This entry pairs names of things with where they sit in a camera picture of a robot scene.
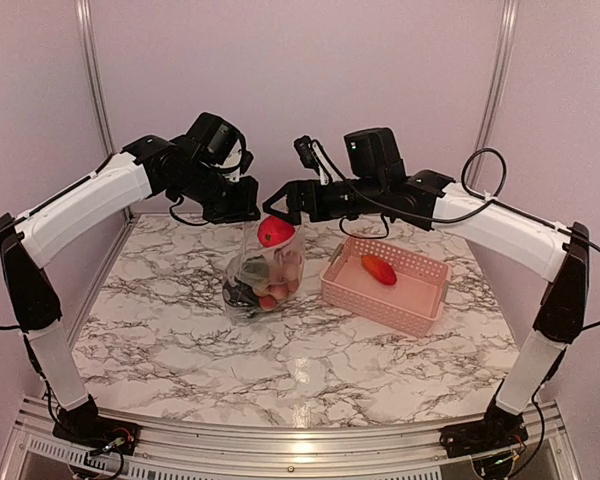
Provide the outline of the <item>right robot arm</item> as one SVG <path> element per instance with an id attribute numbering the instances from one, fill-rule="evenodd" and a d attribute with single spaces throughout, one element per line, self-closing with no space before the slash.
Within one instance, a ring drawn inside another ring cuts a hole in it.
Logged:
<path id="1" fill-rule="evenodd" d="M 584 327 L 589 288 L 588 230 L 566 228 L 507 206 L 495 194 L 471 190 L 464 179 L 432 170 L 409 175 L 392 130 L 376 127 L 344 137 L 354 176 L 295 180 L 263 204 L 290 224 L 382 214 L 422 230 L 447 231 L 514 260 L 547 283 L 519 356 L 475 430 L 486 448 L 509 437 L 537 390 L 549 379 Z"/>

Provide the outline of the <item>green avocado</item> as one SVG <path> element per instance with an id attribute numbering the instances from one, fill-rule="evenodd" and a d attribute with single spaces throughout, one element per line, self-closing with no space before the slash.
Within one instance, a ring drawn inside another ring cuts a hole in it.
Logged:
<path id="1" fill-rule="evenodd" d="M 264 290 L 269 285 L 269 263 L 263 256 L 245 259 L 237 278 L 254 290 Z"/>

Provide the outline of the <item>orange carrot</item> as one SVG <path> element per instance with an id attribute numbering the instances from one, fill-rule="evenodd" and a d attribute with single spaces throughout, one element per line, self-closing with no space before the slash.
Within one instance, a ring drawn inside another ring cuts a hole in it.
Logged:
<path id="1" fill-rule="evenodd" d="M 361 257 L 363 268 L 379 283 L 393 286 L 397 283 L 397 274 L 393 267 L 382 258 L 375 255 Z"/>

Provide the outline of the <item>red strawberry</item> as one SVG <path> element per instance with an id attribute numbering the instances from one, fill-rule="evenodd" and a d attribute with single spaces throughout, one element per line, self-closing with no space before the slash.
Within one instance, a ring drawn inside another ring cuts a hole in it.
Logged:
<path id="1" fill-rule="evenodd" d="M 283 244 L 296 233 L 292 224 L 275 216 L 268 216 L 258 226 L 257 238 L 261 246 L 272 248 Z"/>

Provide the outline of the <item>bunch of red lychees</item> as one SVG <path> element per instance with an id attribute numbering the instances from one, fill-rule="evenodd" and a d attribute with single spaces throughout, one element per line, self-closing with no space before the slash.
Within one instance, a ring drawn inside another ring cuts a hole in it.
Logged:
<path id="1" fill-rule="evenodd" d="M 254 290 L 259 297 L 259 308 L 272 311 L 284 304 L 298 290 L 303 273 L 303 255 L 296 251 L 277 252 L 269 263 L 269 285 L 261 291 Z"/>

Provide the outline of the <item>clear zip top bag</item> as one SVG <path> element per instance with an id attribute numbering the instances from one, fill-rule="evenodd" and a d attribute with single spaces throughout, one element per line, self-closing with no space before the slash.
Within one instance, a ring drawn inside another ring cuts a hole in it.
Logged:
<path id="1" fill-rule="evenodd" d="M 222 281 L 227 314 L 255 320 L 280 309 L 298 292 L 305 265 L 305 235 L 274 216 L 245 223 L 239 249 L 228 262 Z"/>

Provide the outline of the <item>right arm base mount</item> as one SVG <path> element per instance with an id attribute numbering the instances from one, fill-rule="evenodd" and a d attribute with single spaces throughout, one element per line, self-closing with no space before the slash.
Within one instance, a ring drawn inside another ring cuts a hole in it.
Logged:
<path id="1" fill-rule="evenodd" d="M 482 419 L 445 426 L 440 430 L 439 443 L 449 458 L 457 458 L 520 446 L 528 438 L 526 426 L 520 419 L 509 424 Z"/>

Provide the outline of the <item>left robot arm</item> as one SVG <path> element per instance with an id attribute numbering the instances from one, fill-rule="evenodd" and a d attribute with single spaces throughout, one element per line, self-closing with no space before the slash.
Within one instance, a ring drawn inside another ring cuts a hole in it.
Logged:
<path id="1" fill-rule="evenodd" d="M 188 198 L 210 224 L 257 220 L 257 181 L 244 134 L 204 112 L 171 140 L 146 135 L 95 171 L 18 217 L 0 218 L 0 260 L 19 330 L 60 405 L 61 430 L 86 445 L 105 438 L 98 414 L 64 338 L 61 305 L 45 268 L 83 233 L 110 216 L 165 194 Z"/>

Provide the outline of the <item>dark purple eggplant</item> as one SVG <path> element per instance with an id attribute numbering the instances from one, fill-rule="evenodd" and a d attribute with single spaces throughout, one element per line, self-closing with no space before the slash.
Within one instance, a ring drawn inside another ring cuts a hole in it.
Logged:
<path id="1" fill-rule="evenodd" d="M 228 307 L 243 313 L 251 314 L 259 307 L 259 297 L 254 293 L 251 286 L 241 281 L 235 284 L 225 281 L 222 295 Z"/>

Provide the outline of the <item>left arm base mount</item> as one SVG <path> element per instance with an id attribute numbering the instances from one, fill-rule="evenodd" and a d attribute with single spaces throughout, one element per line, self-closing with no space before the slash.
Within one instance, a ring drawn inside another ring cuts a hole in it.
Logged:
<path id="1" fill-rule="evenodd" d="M 123 455 L 134 453 L 139 434 L 140 426 L 136 423 L 101 416 L 59 420 L 53 428 L 56 438 L 87 446 L 92 450 L 102 449 L 121 438 L 123 443 L 116 449 Z"/>

